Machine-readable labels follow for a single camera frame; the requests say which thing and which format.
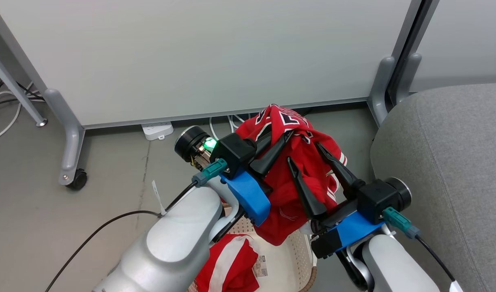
gray couch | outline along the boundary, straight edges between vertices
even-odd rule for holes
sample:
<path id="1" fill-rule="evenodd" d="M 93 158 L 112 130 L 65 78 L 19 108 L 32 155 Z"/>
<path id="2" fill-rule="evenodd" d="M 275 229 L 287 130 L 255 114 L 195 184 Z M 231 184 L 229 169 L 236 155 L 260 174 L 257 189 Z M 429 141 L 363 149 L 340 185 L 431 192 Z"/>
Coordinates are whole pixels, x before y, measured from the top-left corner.
<path id="1" fill-rule="evenodd" d="M 496 292 L 496 84 L 413 94 L 396 106 L 371 148 L 377 178 L 413 193 L 404 214 L 465 292 Z M 441 291 L 450 281 L 415 241 L 400 242 Z"/>

whiteboard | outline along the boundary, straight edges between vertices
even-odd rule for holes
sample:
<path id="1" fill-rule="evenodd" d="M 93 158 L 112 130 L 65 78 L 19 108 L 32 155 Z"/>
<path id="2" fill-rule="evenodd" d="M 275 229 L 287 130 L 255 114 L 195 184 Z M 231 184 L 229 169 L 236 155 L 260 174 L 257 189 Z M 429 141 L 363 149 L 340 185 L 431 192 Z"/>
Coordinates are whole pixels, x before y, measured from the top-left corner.
<path id="1" fill-rule="evenodd" d="M 441 0 L 417 52 L 410 91 L 496 83 L 496 0 Z"/>
<path id="2" fill-rule="evenodd" d="M 368 96 L 408 0 L 0 0 L 82 125 Z"/>

white plastic basket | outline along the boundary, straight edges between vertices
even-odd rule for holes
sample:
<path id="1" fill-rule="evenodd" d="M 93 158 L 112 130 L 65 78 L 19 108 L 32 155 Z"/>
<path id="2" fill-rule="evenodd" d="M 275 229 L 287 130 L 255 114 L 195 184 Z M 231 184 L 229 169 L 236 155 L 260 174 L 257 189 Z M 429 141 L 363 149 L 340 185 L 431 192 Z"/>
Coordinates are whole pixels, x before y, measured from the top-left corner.
<path id="1" fill-rule="evenodd" d="M 251 222 L 244 217 L 228 233 L 253 237 L 259 255 L 266 257 L 268 276 L 257 278 L 260 286 L 257 292 L 306 292 L 313 285 L 317 259 L 311 251 L 308 235 L 295 231 L 283 244 L 274 246 L 257 235 Z M 188 291 L 198 292 L 195 283 Z"/>

power strip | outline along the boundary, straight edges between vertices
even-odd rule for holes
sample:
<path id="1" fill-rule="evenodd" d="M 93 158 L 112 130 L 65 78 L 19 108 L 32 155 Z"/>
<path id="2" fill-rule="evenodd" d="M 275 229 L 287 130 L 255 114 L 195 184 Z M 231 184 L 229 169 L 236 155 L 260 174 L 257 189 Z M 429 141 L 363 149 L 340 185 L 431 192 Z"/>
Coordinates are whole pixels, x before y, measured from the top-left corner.
<path id="1" fill-rule="evenodd" d="M 145 138 L 149 141 L 164 140 L 165 136 L 174 132 L 171 122 L 153 122 L 152 124 L 142 124 Z"/>

blue bracket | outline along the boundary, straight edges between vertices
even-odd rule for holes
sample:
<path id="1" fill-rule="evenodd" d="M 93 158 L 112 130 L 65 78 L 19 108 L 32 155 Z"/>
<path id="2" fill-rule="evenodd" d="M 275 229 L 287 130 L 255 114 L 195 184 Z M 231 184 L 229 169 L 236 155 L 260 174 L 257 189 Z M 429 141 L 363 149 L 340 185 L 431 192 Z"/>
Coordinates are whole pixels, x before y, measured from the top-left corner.
<path id="1" fill-rule="evenodd" d="M 259 183 L 248 172 L 241 172 L 234 179 L 228 179 L 223 174 L 220 177 L 244 208 L 248 218 L 260 226 L 268 218 L 271 204 Z"/>
<path id="2" fill-rule="evenodd" d="M 377 229 L 381 228 L 381 225 L 385 222 L 380 222 L 378 224 L 372 224 L 366 220 L 359 212 L 354 212 L 347 216 L 344 220 L 340 222 L 337 226 L 331 228 L 328 232 L 336 230 L 340 236 L 341 248 L 336 251 L 340 251 L 348 246 L 351 246 L 358 240 L 361 240 Z"/>

